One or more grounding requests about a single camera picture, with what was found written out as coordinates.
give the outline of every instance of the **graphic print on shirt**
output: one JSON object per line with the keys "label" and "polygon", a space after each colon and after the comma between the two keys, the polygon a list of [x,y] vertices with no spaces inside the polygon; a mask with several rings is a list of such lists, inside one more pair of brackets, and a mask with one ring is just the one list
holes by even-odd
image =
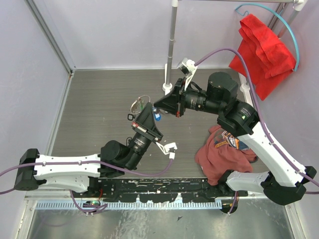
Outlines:
{"label": "graphic print on shirt", "polygon": [[223,145],[228,144],[231,147],[234,147],[234,148],[239,149],[239,150],[249,150],[250,149],[246,144],[244,144],[239,139],[235,138],[231,133],[229,133],[223,129],[219,129],[218,131],[216,131],[216,133],[214,135],[214,144],[215,144],[216,148],[219,148]]}

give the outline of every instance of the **gray floor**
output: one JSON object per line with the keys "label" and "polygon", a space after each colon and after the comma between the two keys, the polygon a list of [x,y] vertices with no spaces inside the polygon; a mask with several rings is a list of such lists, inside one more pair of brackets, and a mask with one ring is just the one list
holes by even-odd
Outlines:
{"label": "gray floor", "polygon": [[[199,69],[193,78],[206,89],[207,80],[215,69]],[[228,72],[239,82],[238,74]],[[182,74],[172,71],[174,84]],[[127,120],[130,106],[141,95],[149,95],[152,102],[163,96],[161,89],[164,70],[104,70],[76,71],[66,101],[59,131],[55,141],[54,156],[80,156],[99,153],[109,140],[125,143],[134,135],[131,122]],[[244,100],[239,91],[238,98]],[[216,124],[216,115],[186,110],[181,118],[162,115],[157,122],[163,133],[162,143],[176,142],[178,151],[169,169],[161,177],[203,177],[200,167],[194,162],[196,152],[205,144],[208,129]],[[155,173],[164,169],[168,157],[153,144],[143,156],[138,171]],[[267,167],[261,162],[253,164],[254,172],[263,172]]]}
{"label": "gray floor", "polygon": [[[68,223],[62,227],[47,226]],[[285,208],[241,199],[228,216],[219,210],[37,210],[28,239],[290,239]]]}

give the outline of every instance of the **red towel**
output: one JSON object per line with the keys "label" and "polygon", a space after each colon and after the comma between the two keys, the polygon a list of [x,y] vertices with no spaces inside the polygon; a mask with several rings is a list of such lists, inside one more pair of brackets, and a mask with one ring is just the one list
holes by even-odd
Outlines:
{"label": "red towel", "polygon": [[210,185],[217,185],[228,169],[242,173],[253,171],[250,163],[256,160],[256,154],[247,145],[219,125],[210,128],[209,132],[211,135],[195,155],[195,161],[202,167]]}
{"label": "red towel", "polygon": [[[247,64],[256,93],[264,100],[293,72],[296,60],[277,35],[254,15],[249,14],[240,24],[243,40],[238,51]],[[229,67],[247,76],[238,56]]]}

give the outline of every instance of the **blue object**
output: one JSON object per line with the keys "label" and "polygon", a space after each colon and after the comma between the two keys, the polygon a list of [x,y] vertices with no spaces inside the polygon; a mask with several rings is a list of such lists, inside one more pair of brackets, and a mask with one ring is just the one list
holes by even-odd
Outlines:
{"label": "blue object", "polygon": [[161,119],[161,115],[160,115],[160,113],[155,113],[156,112],[156,108],[153,108],[153,112],[154,112],[154,118],[155,118],[155,120],[156,121],[160,121],[160,119]]}
{"label": "blue object", "polygon": [[294,45],[295,45],[295,50],[296,50],[296,66],[294,68],[294,71],[297,71],[298,69],[298,66],[299,66],[299,61],[300,61],[300,55],[299,55],[299,47],[298,47],[298,44],[297,44],[297,40],[296,40],[296,37],[293,33],[293,31],[291,30],[289,24],[278,14],[276,13],[274,10],[272,10],[271,8],[267,7],[267,6],[264,6],[262,4],[259,4],[259,3],[244,3],[244,4],[241,4],[239,5],[235,11],[240,14],[241,16],[245,16],[246,14],[248,15],[249,14],[249,11],[245,11],[243,14],[240,13],[238,11],[239,8],[241,8],[242,6],[246,6],[246,5],[252,5],[252,6],[259,6],[259,7],[262,7],[263,9],[266,9],[268,11],[270,11],[272,14],[274,14],[277,18],[279,18],[280,21],[283,22],[283,24],[286,26],[287,30],[289,31],[292,39],[293,39],[293,42],[294,42]]}

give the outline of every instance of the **metal rod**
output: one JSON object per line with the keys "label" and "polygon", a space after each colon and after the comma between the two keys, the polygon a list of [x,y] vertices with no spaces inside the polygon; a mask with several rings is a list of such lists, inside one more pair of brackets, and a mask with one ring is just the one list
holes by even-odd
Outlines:
{"label": "metal rod", "polygon": [[245,2],[287,2],[287,3],[299,3],[300,0],[196,0],[196,1],[245,1]]}
{"label": "metal rod", "polygon": [[[288,25],[291,25],[291,23],[294,21],[294,19],[298,15],[298,13],[299,13],[299,11],[296,11],[296,10],[294,10],[291,13],[291,15],[290,15],[290,17],[289,17],[289,19],[287,21]],[[280,32],[278,34],[278,38],[282,38],[282,36],[285,34],[286,30],[287,30],[287,28],[285,26],[283,26],[283,28],[280,30]]]}
{"label": "metal rod", "polygon": [[46,36],[46,38],[48,39],[49,43],[51,44],[53,50],[55,51],[58,58],[62,62],[64,68],[66,69],[66,71],[69,74],[71,74],[72,68],[69,65],[69,63],[67,62],[67,60],[65,59],[62,50],[60,49],[59,45],[57,44],[52,32],[50,31],[48,25],[46,24],[42,14],[40,13],[38,7],[36,6],[34,0],[24,0],[24,1],[27,4],[27,6],[29,7],[29,9],[31,10],[35,20],[37,21],[37,23],[41,27],[44,35]]}
{"label": "metal rod", "polygon": [[[286,5],[287,5],[287,3],[279,3],[275,12],[278,13],[279,15],[282,15],[284,13],[284,11],[287,9]],[[273,17],[271,18],[271,20],[268,23],[268,27],[271,30],[274,30],[278,21],[279,21],[279,19],[275,15],[273,15]]]}
{"label": "metal rod", "polygon": [[165,84],[167,86],[170,83],[171,63],[173,60],[173,48],[174,48],[175,27],[176,27],[176,17],[177,17],[177,7],[172,6],[171,20],[170,20],[169,45],[168,45],[168,57],[167,57],[167,72],[166,72],[166,80],[165,80]]}

